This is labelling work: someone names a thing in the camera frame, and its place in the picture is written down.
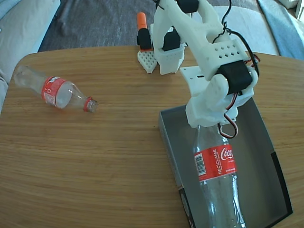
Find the red wire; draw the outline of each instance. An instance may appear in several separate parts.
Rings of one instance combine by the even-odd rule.
[[[237,99],[237,96],[238,96],[237,93],[234,93],[234,94],[233,94],[232,100],[231,100],[230,104],[228,105],[228,107],[226,108],[227,112],[228,112],[228,111],[230,110],[230,108],[235,104],[236,99]],[[219,133],[220,133],[222,136],[224,136],[224,137],[226,137],[226,138],[228,138],[228,139],[232,139],[232,138],[236,137],[237,134],[238,134],[238,126],[237,126],[237,124],[236,124],[236,123],[235,123],[235,122],[234,122],[226,113],[224,114],[224,117],[225,117],[226,120],[228,120],[228,122],[233,126],[233,128],[234,128],[234,134],[233,134],[233,135],[229,135],[229,134],[223,132],[223,131],[222,131],[223,126],[221,126],[221,125],[218,123],[218,130],[219,130]]]

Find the clear plastic bottle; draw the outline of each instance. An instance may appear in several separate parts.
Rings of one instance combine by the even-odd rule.
[[[209,209],[209,227],[245,228],[232,149],[216,125],[197,127],[193,153]]]
[[[83,95],[72,82],[60,77],[47,77],[28,66],[19,66],[14,79],[17,86],[33,90],[47,104],[60,109],[78,108],[92,113],[98,105],[97,101]]]

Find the bottle lying on table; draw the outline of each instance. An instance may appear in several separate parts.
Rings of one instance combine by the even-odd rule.
[[[75,84],[60,77],[48,77],[28,66],[19,66],[14,73],[19,87],[29,88],[47,104],[60,109],[75,108],[93,113],[98,103],[85,96]]]

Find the coca-cola bottle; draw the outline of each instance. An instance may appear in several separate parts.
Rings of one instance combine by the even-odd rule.
[[[245,228],[238,201],[237,169],[227,138],[218,127],[197,127],[193,147],[210,228]]]
[[[93,113],[97,101],[85,96],[76,85],[57,76],[48,77],[28,66],[19,66],[14,73],[19,87],[29,88],[47,104],[60,109],[80,109]]]

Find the black wire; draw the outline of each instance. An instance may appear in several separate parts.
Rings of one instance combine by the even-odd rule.
[[[257,62],[256,62],[256,58],[255,58],[253,52],[251,51],[251,48],[250,48],[249,44],[247,43],[247,41],[245,40],[245,38],[244,38],[240,33],[236,32],[236,31],[233,31],[233,30],[231,30],[231,29],[229,29],[229,28],[227,27],[227,22],[226,22],[225,20],[226,20],[226,17],[228,16],[228,14],[229,14],[230,11],[231,11],[231,8],[232,8],[232,0],[229,0],[229,7],[228,7],[228,10],[227,10],[227,12],[224,14],[224,16],[223,16],[223,18],[222,18],[222,22],[221,22],[222,25],[224,26],[223,32],[222,32],[222,33],[219,33],[218,36],[214,38],[214,40],[212,41],[212,43],[214,44],[214,42],[215,42],[220,36],[224,35],[226,31],[227,31],[230,35],[231,35],[231,34],[234,34],[234,35],[238,36],[238,37],[241,39],[241,41],[243,42],[243,44],[245,45],[245,47],[246,47],[246,49],[247,49],[247,51],[248,51],[248,53],[249,53],[249,55],[250,55],[250,58],[251,58],[251,61],[252,61],[253,66],[254,66],[254,68],[255,68],[255,70],[256,70],[257,76],[260,76],[260,72],[259,72],[259,69],[258,69],[258,65],[257,65]]]
[[[232,8],[232,1],[229,0],[229,7],[228,7],[227,12],[225,13],[225,15],[224,15],[223,18],[222,18],[222,25],[224,25],[224,22],[225,22],[225,20],[226,20],[226,17],[227,17],[228,14],[230,13],[231,8]]]
[[[212,43],[214,44],[214,42],[221,36],[224,35],[227,29],[227,22],[224,22],[224,28],[223,28],[223,32],[219,33],[217,37],[214,38],[214,40],[212,41]]]
[[[256,62],[255,55],[253,54],[253,52],[252,52],[252,50],[251,50],[249,44],[248,44],[247,41],[245,40],[245,38],[244,38],[240,33],[236,32],[236,31],[233,31],[233,30],[231,30],[231,29],[229,29],[229,28],[227,28],[226,30],[227,30],[227,32],[228,32],[229,34],[234,34],[234,35],[236,35],[237,37],[239,37],[239,38],[241,39],[241,41],[242,41],[243,44],[245,45],[245,47],[246,47],[246,49],[247,49],[247,51],[248,51],[248,53],[249,53],[249,55],[250,55],[250,58],[251,58],[251,60],[252,60],[253,66],[254,66],[254,68],[255,68],[255,70],[256,70],[257,76],[260,76],[260,72],[259,72],[259,69],[258,69],[258,66],[257,66],[257,62]]]
[[[160,6],[160,1],[161,0],[152,0],[152,1],[156,4],[156,8],[159,7],[161,9],[165,10],[163,7]]]

